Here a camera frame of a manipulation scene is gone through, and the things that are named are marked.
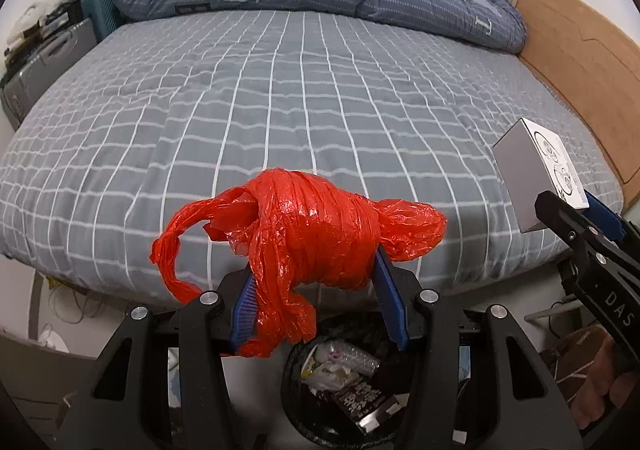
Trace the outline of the person's right hand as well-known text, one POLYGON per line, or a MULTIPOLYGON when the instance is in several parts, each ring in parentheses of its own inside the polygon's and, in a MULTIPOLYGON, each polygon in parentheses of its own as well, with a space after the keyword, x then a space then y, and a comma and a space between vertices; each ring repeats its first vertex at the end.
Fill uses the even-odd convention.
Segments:
POLYGON ((623 407, 638 381, 639 375, 631 372, 628 359, 617 348, 613 337, 606 335, 589 368, 585 383, 570 406, 576 426, 584 430, 600 420, 606 409, 606 401, 610 401, 616 409, 623 407))

